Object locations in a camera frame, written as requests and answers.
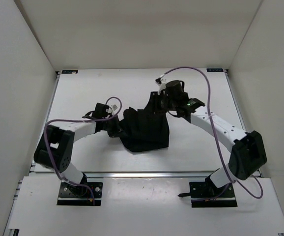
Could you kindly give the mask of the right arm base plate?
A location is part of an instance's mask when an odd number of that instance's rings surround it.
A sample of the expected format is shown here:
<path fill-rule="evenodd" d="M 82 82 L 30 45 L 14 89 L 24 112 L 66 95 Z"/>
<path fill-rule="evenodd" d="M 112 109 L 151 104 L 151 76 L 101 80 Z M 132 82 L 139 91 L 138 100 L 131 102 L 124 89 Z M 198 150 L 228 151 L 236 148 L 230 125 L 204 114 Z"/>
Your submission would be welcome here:
<path fill-rule="evenodd" d="M 192 208 L 238 207 L 232 184 L 213 188 L 205 181 L 189 182 L 189 192 L 180 193 L 178 197 L 190 197 Z"/>

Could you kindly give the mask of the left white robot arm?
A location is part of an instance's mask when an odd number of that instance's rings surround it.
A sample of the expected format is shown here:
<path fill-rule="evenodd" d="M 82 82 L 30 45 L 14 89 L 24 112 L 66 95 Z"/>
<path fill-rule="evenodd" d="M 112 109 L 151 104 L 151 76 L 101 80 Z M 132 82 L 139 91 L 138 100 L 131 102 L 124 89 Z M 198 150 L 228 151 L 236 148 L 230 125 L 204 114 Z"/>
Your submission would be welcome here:
<path fill-rule="evenodd" d="M 76 141 L 102 130 L 111 136 L 119 133 L 116 113 L 120 109 L 116 105 L 97 103 L 94 111 L 83 116 L 89 122 L 71 122 L 62 127 L 47 125 L 46 133 L 42 135 L 34 153 L 34 162 L 58 172 L 59 179 L 67 184 L 67 189 L 74 195 L 82 197 L 91 193 L 85 173 L 71 162 L 73 145 Z"/>

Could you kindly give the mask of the black pleated skirt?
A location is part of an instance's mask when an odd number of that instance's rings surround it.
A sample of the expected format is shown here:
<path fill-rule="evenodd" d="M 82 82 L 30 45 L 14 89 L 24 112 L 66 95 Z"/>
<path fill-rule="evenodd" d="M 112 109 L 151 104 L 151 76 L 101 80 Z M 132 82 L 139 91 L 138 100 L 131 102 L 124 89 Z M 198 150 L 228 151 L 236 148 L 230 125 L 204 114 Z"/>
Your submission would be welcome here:
<path fill-rule="evenodd" d="M 144 109 L 130 107 L 123 112 L 119 125 L 120 140 L 130 152 L 140 153 L 169 147 L 170 129 L 166 114 L 155 114 L 153 101 Z"/>

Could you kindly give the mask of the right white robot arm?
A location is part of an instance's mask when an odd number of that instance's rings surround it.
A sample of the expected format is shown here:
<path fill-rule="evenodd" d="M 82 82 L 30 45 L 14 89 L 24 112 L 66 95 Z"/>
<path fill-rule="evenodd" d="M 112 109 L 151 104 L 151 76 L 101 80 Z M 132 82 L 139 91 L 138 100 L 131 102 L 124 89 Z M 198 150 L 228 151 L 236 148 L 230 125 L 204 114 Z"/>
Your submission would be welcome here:
<path fill-rule="evenodd" d="M 189 98 L 180 80 L 165 82 L 156 79 L 158 91 L 150 95 L 149 105 L 155 114 L 176 112 L 176 118 L 183 118 L 212 136 L 217 143 L 230 152 L 229 162 L 206 178 L 205 192 L 211 197 L 218 196 L 223 186 L 236 180 L 246 180 L 267 162 L 262 136 L 237 128 L 213 112 L 196 98 Z"/>

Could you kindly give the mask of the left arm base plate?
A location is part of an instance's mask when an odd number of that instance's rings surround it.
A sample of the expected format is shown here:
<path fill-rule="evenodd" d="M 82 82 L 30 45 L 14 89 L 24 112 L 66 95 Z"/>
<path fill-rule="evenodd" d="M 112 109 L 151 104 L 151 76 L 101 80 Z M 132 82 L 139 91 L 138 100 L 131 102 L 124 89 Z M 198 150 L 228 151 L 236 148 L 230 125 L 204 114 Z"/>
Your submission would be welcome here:
<path fill-rule="evenodd" d="M 86 187 L 72 186 L 66 182 L 60 183 L 58 192 L 58 206 L 91 206 L 101 205 L 103 182 L 87 182 L 93 195 Z"/>

